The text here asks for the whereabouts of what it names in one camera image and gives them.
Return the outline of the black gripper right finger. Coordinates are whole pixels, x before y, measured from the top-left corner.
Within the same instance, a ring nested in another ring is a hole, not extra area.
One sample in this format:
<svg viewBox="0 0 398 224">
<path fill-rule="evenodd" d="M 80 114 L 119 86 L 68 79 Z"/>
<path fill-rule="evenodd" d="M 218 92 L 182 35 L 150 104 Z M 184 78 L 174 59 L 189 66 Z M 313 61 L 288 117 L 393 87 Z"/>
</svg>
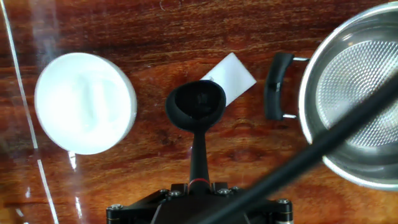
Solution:
<svg viewBox="0 0 398 224">
<path fill-rule="evenodd" d="M 233 198 L 241 195 L 246 190 L 241 187 L 228 187 L 226 182 L 214 182 L 211 184 L 211 194 L 217 199 L 230 202 Z M 286 198 L 268 200 L 260 198 L 251 204 L 249 208 L 239 214 L 230 215 L 223 223 L 230 224 L 291 224 L 293 223 L 293 205 Z"/>
</svg>

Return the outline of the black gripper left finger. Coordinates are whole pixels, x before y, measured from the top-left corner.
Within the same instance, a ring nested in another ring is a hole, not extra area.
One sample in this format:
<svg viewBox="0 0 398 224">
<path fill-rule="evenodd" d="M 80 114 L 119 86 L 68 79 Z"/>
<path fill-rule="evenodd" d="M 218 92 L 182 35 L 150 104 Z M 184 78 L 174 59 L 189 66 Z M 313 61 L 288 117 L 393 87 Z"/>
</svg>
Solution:
<svg viewBox="0 0 398 224">
<path fill-rule="evenodd" d="M 187 194 L 188 184 L 172 184 L 170 189 L 155 191 L 131 205 L 112 204 L 106 209 L 106 223 L 150 223 L 159 205 Z"/>
</svg>

